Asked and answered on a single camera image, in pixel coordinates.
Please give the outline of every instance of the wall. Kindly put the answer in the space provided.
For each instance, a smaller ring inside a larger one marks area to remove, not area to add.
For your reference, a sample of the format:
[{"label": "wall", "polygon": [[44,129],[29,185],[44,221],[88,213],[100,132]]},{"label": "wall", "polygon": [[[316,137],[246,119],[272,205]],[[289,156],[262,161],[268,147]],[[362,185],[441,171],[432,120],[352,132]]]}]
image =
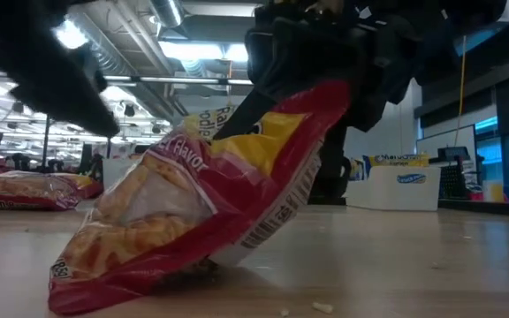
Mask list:
[{"label": "wall", "polygon": [[[468,125],[474,125],[483,121],[484,119],[495,117],[496,115],[496,105],[491,105],[481,110],[472,111],[460,117],[460,127],[462,128]],[[423,128],[423,137],[429,137],[455,129],[457,129],[457,118]]]},{"label": "wall", "polygon": [[345,156],[412,154],[418,139],[414,108],[422,104],[422,88],[414,79],[406,97],[398,104],[386,104],[382,119],[368,132],[347,129]]}]

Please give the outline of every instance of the white box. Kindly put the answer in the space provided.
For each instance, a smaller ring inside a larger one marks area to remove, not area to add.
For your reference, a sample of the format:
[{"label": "white box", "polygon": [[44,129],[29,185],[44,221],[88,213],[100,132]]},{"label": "white box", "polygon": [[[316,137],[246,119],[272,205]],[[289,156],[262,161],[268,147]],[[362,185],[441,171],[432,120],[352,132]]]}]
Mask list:
[{"label": "white box", "polygon": [[349,182],[346,205],[380,210],[435,211],[440,168],[376,166],[367,180]]}]

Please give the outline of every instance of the plastic packaging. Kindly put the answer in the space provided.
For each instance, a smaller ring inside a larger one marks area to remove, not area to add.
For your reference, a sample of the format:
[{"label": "plastic packaging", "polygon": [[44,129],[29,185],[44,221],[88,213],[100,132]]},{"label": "plastic packaging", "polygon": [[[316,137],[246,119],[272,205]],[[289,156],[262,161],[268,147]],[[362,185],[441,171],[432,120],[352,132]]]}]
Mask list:
[{"label": "plastic packaging", "polygon": [[0,174],[0,209],[63,211],[79,202],[76,185],[67,178],[25,171]]},{"label": "plastic packaging", "polygon": [[348,100],[347,84],[330,81],[281,102],[259,134],[207,142],[174,129],[88,213],[51,267],[50,309],[86,313],[242,260],[307,203],[321,140]]},{"label": "plastic packaging", "polygon": [[78,195],[82,199],[95,198],[103,192],[103,184],[93,180],[88,176],[62,172],[51,173],[50,175],[71,180],[73,183],[75,183],[76,189],[78,190]]}]

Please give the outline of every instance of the yellow bag label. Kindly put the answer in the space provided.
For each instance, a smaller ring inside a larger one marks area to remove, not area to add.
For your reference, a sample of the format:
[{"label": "yellow bag label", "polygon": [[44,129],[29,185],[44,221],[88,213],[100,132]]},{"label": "yellow bag label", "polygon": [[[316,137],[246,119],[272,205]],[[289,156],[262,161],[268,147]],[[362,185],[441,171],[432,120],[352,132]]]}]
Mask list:
[{"label": "yellow bag label", "polygon": [[211,141],[212,155],[231,153],[270,175],[274,162],[305,117],[304,114],[266,113],[251,134]]}]

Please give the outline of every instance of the snack crumb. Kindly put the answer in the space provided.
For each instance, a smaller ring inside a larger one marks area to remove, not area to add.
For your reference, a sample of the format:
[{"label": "snack crumb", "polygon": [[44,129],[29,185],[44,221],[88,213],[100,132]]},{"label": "snack crumb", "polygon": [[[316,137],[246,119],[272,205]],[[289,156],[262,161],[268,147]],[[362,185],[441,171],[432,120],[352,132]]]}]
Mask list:
[{"label": "snack crumb", "polygon": [[332,305],[314,302],[313,304],[311,304],[311,307],[317,311],[324,313],[324,314],[333,314],[333,306]]}]

